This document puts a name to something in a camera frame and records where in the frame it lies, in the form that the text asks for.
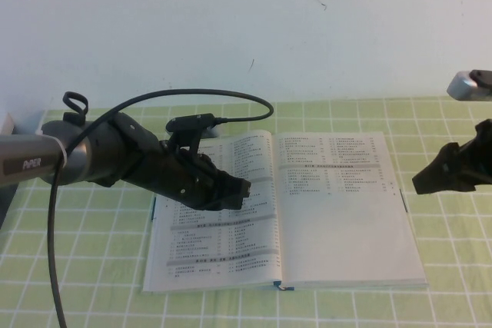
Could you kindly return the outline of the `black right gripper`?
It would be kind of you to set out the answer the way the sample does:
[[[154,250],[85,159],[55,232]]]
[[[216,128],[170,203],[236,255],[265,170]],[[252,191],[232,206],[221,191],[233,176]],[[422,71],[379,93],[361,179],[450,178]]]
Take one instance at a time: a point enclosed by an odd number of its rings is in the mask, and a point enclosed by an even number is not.
[[[417,194],[442,191],[471,192],[491,184],[491,119],[475,126],[476,136],[466,144],[445,144],[413,178]]]

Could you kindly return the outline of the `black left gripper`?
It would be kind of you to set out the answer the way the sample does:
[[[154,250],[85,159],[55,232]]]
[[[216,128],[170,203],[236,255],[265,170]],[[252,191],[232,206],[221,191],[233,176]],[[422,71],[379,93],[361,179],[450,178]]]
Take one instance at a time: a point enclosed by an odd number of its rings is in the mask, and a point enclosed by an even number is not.
[[[191,209],[240,210],[249,197],[251,182],[226,174],[219,195],[219,171],[207,156],[160,142],[164,158],[158,162],[153,191]]]

